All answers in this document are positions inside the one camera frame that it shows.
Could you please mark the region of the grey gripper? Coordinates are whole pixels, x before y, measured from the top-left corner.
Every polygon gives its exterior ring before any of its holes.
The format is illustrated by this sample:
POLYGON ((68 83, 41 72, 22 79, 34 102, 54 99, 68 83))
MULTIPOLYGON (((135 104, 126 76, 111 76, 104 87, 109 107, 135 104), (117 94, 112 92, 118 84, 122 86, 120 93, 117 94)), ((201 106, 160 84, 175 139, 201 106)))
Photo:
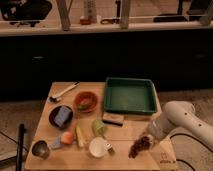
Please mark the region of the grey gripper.
POLYGON ((158 144, 164 140, 173 129, 174 125, 165 115, 161 114, 148 124, 148 137, 153 144, 158 144))

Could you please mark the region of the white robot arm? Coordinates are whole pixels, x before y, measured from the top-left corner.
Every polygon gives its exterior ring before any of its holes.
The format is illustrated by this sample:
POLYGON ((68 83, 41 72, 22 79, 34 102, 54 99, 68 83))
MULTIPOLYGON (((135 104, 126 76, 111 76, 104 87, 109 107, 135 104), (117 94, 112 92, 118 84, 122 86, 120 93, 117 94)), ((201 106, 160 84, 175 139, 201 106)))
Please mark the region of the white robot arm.
POLYGON ((162 141, 176 127, 188 130, 213 150, 213 126, 195 115, 195 107, 190 102, 167 102, 162 113, 149 123, 147 133, 155 140, 162 141))

